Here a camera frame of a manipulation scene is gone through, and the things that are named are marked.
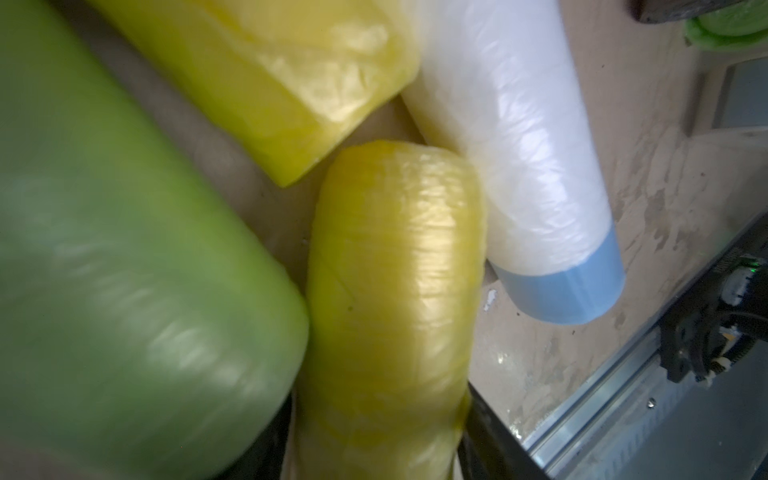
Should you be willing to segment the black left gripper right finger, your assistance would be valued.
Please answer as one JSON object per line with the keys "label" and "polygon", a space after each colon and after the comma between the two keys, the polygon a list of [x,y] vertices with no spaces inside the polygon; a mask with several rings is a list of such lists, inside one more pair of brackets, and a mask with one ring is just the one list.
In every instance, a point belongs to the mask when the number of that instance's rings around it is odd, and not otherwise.
{"label": "black left gripper right finger", "polygon": [[462,477],[468,480],[549,480],[511,431],[469,384],[470,410],[458,446]]}

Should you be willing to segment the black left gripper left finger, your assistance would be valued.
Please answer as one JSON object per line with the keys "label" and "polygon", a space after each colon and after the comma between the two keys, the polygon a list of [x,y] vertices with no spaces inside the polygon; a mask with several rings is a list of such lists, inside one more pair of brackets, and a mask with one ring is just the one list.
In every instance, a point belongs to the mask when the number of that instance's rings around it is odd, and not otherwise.
{"label": "black left gripper left finger", "polygon": [[280,480],[293,411],[289,395],[254,443],[216,480]]}

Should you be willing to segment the large light green roll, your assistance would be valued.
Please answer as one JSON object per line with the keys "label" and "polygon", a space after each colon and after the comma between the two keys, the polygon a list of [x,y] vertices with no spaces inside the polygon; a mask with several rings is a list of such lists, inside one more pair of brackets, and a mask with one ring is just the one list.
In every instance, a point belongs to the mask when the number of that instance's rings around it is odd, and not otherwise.
{"label": "large light green roll", "polygon": [[290,393],[304,300],[44,1],[1,5],[1,434],[209,479]]}

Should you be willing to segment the yellow trash bag roll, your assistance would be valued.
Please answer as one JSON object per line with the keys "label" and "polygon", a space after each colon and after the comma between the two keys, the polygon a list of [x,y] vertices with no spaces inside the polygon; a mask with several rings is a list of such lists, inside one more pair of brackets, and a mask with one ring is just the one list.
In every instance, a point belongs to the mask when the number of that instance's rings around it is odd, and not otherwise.
{"label": "yellow trash bag roll", "polygon": [[448,479],[486,259],[474,167],[400,141],[342,150],[312,224],[298,479]]}

